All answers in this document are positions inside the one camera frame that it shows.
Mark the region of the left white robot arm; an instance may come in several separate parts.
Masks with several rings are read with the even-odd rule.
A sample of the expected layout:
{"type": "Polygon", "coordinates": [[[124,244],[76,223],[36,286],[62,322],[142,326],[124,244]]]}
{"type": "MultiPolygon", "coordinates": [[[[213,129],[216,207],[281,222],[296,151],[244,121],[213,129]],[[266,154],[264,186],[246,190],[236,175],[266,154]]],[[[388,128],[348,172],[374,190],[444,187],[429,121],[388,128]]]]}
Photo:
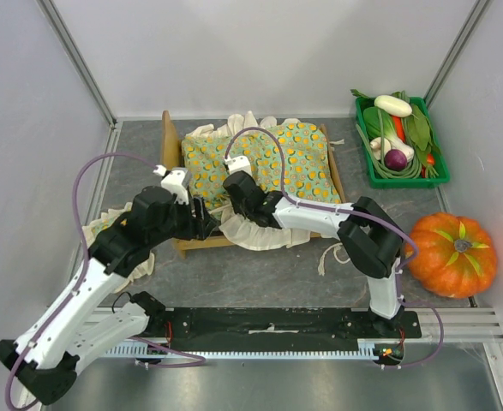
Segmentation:
{"type": "Polygon", "coordinates": [[[165,306],[147,292],[133,295],[122,309],[88,331],[80,328],[157,245],[172,238],[204,240],[215,227],[202,198],[182,200],[175,188],[144,188],[129,210],[97,234],[81,268],[42,317],[15,340],[0,341],[0,361],[10,371],[5,388],[7,406],[14,406],[14,380],[35,402],[51,405],[108,349],[141,333],[147,337],[161,333],[165,306]]]}

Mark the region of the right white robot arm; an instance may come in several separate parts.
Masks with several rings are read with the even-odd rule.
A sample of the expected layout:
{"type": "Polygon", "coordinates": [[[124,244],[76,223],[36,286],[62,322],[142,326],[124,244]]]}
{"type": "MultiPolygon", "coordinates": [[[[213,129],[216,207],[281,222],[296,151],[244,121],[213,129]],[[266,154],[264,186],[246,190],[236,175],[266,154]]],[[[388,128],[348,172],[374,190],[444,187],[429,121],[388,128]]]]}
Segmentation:
{"type": "Polygon", "coordinates": [[[338,239],[351,263],[368,279],[369,326],[379,337],[399,329],[404,307],[398,291],[401,229],[372,199],[324,204],[284,191],[263,191],[244,171],[229,175],[223,187],[235,212],[263,228],[303,229],[338,239]]]}

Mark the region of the large lemon print cushion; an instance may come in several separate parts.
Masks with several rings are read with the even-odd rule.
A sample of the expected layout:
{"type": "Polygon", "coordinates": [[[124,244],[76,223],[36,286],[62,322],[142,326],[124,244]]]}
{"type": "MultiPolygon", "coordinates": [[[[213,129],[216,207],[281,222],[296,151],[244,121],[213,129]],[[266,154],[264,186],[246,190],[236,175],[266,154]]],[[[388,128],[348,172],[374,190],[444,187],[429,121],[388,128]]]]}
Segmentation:
{"type": "Polygon", "coordinates": [[[332,184],[328,140],[324,127],[312,122],[278,122],[272,116],[257,121],[251,112],[231,115],[221,127],[199,126],[181,143],[184,166],[192,175],[190,192],[205,200],[220,220],[220,232],[239,247],[266,251],[304,244],[311,238],[306,230],[262,228],[233,211],[222,186],[228,176],[224,159],[246,156],[265,192],[284,188],[305,200],[342,203],[332,184]]]}

